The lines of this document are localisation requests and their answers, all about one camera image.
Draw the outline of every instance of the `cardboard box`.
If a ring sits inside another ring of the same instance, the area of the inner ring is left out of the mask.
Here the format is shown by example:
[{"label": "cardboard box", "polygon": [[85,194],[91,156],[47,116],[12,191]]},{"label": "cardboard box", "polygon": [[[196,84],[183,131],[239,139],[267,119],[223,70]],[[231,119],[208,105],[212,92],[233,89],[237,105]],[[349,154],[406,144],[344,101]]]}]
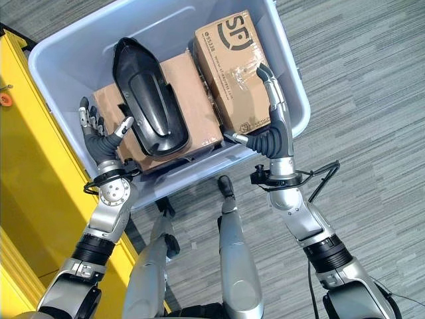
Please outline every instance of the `cardboard box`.
[{"label": "cardboard box", "polygon": [[226,128],[246,134],[270,123],[267,93],[256,75],[267,61],[248,11],[196,30],[195,56]]},{"label": "cardboard box", "polygon": [[[215,144],[222,141],[217,118],[190,52],[186,51],[162,62],[161,68],[166,81],[175,91],[190,140],[182,150],[157,158],[142,152],[133,131],[130,130],[118,148],[118,155],[122,160],[133,158],[140,164],[144,173],[151,173],[177,159],[187,158],[191,161],[199,152],[207,151],[205,148],[212,150]],[[118,87],[111,84],[101,88],[94,93],[94,98],[100,114],[105,117],[107,131],[113,132],[124,119],[122,111],[118,108],[119,104],[124,103]]]}]

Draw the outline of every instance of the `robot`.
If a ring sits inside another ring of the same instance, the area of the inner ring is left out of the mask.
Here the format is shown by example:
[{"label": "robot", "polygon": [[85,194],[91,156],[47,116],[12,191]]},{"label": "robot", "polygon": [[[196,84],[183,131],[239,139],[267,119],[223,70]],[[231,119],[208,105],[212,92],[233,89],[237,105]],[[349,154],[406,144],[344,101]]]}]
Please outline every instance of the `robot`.
[{"label": "robot", "polygon": [[[328,290],[323,297],[328,317],[400,319],[400,311],[390,294],[372,280],[312,203],[339,169],[338,161],[316,171],[296,170],[290,115],[282,90],[267,66],[261,64],[257,75],[262,79],[270,100],[270,127],[257,136],[233,131],[224,135],[270,159],[270,169],[256,166],[256,171],[250,176],[251,183],[261,185],[268,193],[272,209],[282,216],[296,243],[313,265],[317,279]],[[131,128],[133,118],[125,118],[113,134],[105,136],[104,121],[96,119],[96,108],[89,109],[86,98],[80,103],[79,114],[84,141],[98,165],[99,174],[84,190],[98,194],[99,204],[74,253],[65,260],[41,298],[37,311],[21,314],[16,319],[92,318],[101,297],[98,283],[105,274],[106,261],[122,236],[131,206],[137,199],[137,189],[131,181],[139,170],[131,161],[123,164],[115,153]],[[326,177],[307,200],[300,187],[322,173],[327,173]],[[98,192],[91,190],[94,186]],[[230,179],[220,177],[218,188],[224,197],[218,218],[223,303],[194,306],[164,315],[166,262],[180,251],[171,224],[174,212],[165,205],[162,216],[154,223],[150,244],[141,252],[132,270],[123,319],[263,317],[260,281],[244,239]]]}]

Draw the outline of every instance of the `wire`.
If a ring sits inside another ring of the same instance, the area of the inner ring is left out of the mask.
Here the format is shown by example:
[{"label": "wire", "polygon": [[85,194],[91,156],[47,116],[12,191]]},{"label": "wire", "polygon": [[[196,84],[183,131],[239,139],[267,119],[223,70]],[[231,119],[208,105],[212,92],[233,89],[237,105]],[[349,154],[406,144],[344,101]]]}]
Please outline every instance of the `wire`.
[{"label": "wire", "polygon": [[[310,198],[308,199],[309,203],[312,203],[316,199],[316,197],[319,195],[321,190],[326,186],[327,182],[337,173],[339,166],[340,166],[339,161],[335,161],[333,163],[327,164],[319,168],[317,171],[311,171],[309,173],[306,171],[299,171],[300,173],[303,173],[309,176],[305,179],[305,182],[307,182],[308,179],[313,177],[314,175],[324,173],[325,171],[328,172],[325,178],[321,179],[321,183],[319,184],[319,186],[317,186],[314,192],[311,194]],[[308,271],[308,287],[310,289],[311,302],[313,303],[314,318],[319,319],[319,312],[317,311],[316,297],[314,295],[313,285],[311,283],[311,264],[309,261],[308,261],[307,271]]]},{"label": "wire", "polygon": [[83,188],[83,192],[86,194],[90,194],[90,195],[99,195],[98,191],[94,191],[90,188],[92,187],[100,187],[106,183],[109,183],[111,181],[115,181],[116,179],[120,179],[120,178],[128,178],[128,179],[132,179],[133,177],[139,175],[141,173],[141,170],[139,169],[135,169],[133,171],[129,171],[127,173],[124,174],[118,174],[118,175],[114,175],[111,176],[103,181],[96,181],[96,179],[94,179],[94,181],[89,181],[88,183],[86,183],[86,185],[84,185]]},{"label": "wire", "polygon": [[319,312],[317,311],[316,297],[314,296],[313,285],[311,283],[311,265],[309,261],[308,261],[307,271],[308,271],[308,287],[310,289],[311,302],[313,303],[314,318],[319,319]]},{"label": "wire", "polygon": [[317,175],[321,175],[325,172],[328,172],[326,177],[322,179],[322,182],[319,184],[319,186],[317,186],[317,188],[315,189],[315,191],[313,192],[313,194],[311,194],[311,197],[309,198],[309,202],[312,202],[316,196],[320,193],[320,191],[323,189],[323,187],[326,185],[326,183],[332,178],[332,176],[335,175],[335,173],[338,171],[339,169],[339,161],[335,161],[333,163],[329,163],[315,171],[296,171],[296,173],[300,173],[303,175],[307,175],[307,178],[305,180],[303,180],[301,183],[297,183],[295,185],[287,185],[287,186],[278,186],[278,187],[262,187],[260,185],[258,185],[258,187],[260,187],[261,189],[263,189],[264,191],[267,192],[271,192],[271,191],[281,191],[281,190],[285,190],[285,189],[291,189],[291,188],[296,188],[296,187],[300,187],[304,184],[306,184],[311,178],[317,176]]},{"label": "wire", "polygon": [[379,284],[381,287],[383,287],[386,291],[387,291],[387,293],[390,295],[390,296],[397,296],[397,297],[399,297],[399,298],[404,298],[404,299],[407,299],[407,300],[410,300],[410,301],[413,301],[413,302],[415,302],[415,303],[417,303],[417,304],[419,304],[419,305],[421,305],[422,307],[425,307],[425,304],[423,304],[422,302],[419,302],[419,301],[417,301],[417,300],[415,300],[415,299],[412,299],[412,298],[410,298],[410,297],[407,297],[407,296],[402,296],[402,295],[400,295],[400,294],[395,294],[395,293],[393,293],[391,290],[389,290],[381,281],[379,281],[378,279],[376,279],[376,278],[373,278],[372,276],[370,276],[372,279],[373,279],[373,281],[375,281],[375,284],[377,283],[377,284]]},{"label": "wire", "polygon": [[319,195],[319,193],[321,192],[321,190],[326,186],[327,182],[337,173],[338,169],[339,169],[339,161],[335,161],[334,163],[331,163],[327,166],[330,166],[329,168],[326,167],[326,170],[330,169],[329,172],[327,173],[327,175],[325,176],[325,178],[321,179],[321,183],[319,184],[319,186],[317,186],[317,188],[314,190],[314,192],[311,194],[310,198],[308,199],[308,201],[310,203],[312,203],[315,198]]}]

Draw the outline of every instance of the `gray plastic bin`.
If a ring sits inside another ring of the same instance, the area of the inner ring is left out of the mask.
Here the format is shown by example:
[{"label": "gray plastic bin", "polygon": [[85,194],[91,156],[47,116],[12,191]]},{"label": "gray plastic bin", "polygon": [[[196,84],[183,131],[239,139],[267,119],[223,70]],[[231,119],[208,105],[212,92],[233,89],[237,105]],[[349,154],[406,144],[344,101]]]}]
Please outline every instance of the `gray plastic bin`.
[{"label": "gray plastic bin", "polygon": [[[96,164],[88,154],[78,118],[82,96],[92,97],[111,84],[114,45],[134,37],[159,61],[181,54],[199,27],[249,10],[269,65],[284,90],[292,132],[307,126],[310,106],[288,40],[272,0],[129,0],[116,1],[40,42],[31,52],[31,74],[70,145],[91,177]],[[139,182],[134,208],[206,178],[254,153],[223,143],[208,156]]]}]

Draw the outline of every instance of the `printed logo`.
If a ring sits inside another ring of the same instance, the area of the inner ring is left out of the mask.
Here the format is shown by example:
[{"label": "printed logo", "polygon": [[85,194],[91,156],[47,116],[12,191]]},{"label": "printed logo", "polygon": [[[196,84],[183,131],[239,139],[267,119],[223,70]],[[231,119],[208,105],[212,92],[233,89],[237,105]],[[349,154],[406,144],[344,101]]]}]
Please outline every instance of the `printed logo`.
[{"label": "printed logo", "polygon": [[241,133],[246,133],[247,131],[249,131],[251,129],[251,125],[248,122],[242,123],[240,125],[239,131]]},{"label": "printed logo", "polygon": [[223,27],[223,24],[219,23],[217,29],[221,42],[230,50],[243,50],[254,42],[250,37],[248,29],[244,27],[244,18],[242,15],[233,17],[232,22],[230,22],[230,19],[226,20],[226,27]]}]

